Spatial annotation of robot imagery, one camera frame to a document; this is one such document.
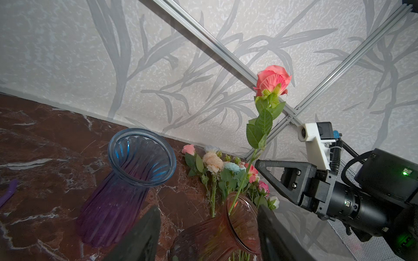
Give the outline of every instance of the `glass vase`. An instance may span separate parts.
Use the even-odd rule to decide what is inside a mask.
[[[144,129],[125,129],[108,147],[111,173],[87,199],[76,221],[93,247],[117,243],[133,226],[148,189],[167,181],[176,157],[165,139]]]
[[[222,214],[182,231],[170,249],[169,261],[225,261],[235,251],[259,255],[257,209],[243,194],[231,215],[228,210],[236,192],[230,193]]]

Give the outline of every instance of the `marble countertop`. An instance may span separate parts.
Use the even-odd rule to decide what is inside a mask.
[[[83,244],[75,231],[80,208],[111,171],[107,145],[126,127],[34,101],[0,94],[0,195],[18,179],[0,208],[0,260],[100,261],[111,250]],[[151,188],[141,215],[161,210],[156,260],[185,228],[209,219],[206,190],[188,177],[181,149],[173,177]]]

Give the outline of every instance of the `black cable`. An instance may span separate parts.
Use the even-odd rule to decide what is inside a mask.
[[[354,189],[358,189],[358,187],[357,187],[356,185],[354,185],[354,183],[353,183],[353,182],[351,182],[351,181],[347,178],[347,175],[346,175],[347,169],[348,169],[349,167],[351,167],[351,165],[353,165],[354,163],[356,163],[356,162],[358,162],[358,161],[360,161],[360,160],[367,159],[368,157],[370,157],[370,155],[372,154],[372,152],[373,152],[373,151],[368,151],[368,152],[365,152],[365,153],[363,153],[363,154],[361,154],[361,155],[359,155],[359,156],[355,157],[354,159],[350,160],[350,161],[349,161],[349,162],[345,165],[344,169],[343,169],[343,170],[342,170],[342,172],[341,172],[341,179],[342,179],[342,181],[343,181],[346,185],[348,185],[348,186],[350,186],[350,187],[352,187],[352,188],[354,188]]]
[[[342,141],[342,147],[343,149],[345,149],[353,158],[356,158],[359,156],[359,154],[357,152],[355,152],[347,143],[345,143],[343,140]],[[361,164],[364,164],[366,162],[366,160],[360,160],[359,161]]]
[[[343,143],[344,141],[339,139],[336,142],[332,143],[331,146],[329,147],[331,149],[329,167],[331,168],[332,171],[335,172],[335,174],[338,174],[338,170],[340,167],[341,149],[343,148],[342,147]]]

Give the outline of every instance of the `blue glass vase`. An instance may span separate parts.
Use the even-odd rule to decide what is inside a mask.
[[[145,129],[125,129],[109,142],[112,172],[81,209],[76,228],[93,247],[117,243],[133,226],[148,189],[167,181],[176,157],[165,139]]]

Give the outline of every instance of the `pink rose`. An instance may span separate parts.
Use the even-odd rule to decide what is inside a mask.
[[[246,163],[245,165],[244,165],[244,167],[245,168],[248,168],[248,163]],[[258,174],[258,170],[254,167],[254,165],[253,164],[251,164],[251,167],[250,167],[250,170],[248,171],[248,174],[251,174],[251,175],[253,175],[253,174]]]
[[[181,153],[186,154],[189,153],[190,155],[194,155],[195,148],[193,144],[185,145],[181,150]]]
[[[282,95],[287,94],[287,86],[290,83],[292,76],[289,76],[286,70],[277,65],[270,65],[264,71],[258,73],[258,80],[257,80],[257,96],[263,96],[262,91],[268,90],[270,93],[273,93],[276,86],[281,84],[279,90],[276,90],[276,94]]]
[[[267,196],[268,196],[268,194],[270,194],[270,190],[268,189],[268,185],[265,184],[263,181],[260,181],[260,183],[258,185],[258,189],[260,191],[263,191],[263,189],[264,189],[264,191],[267,193]]]
[[[256,182],[260,180],[260,176],[258,175],[258,170],[251,164],[250,170],[248,171],[248,175],[250,175],[250,183]]]

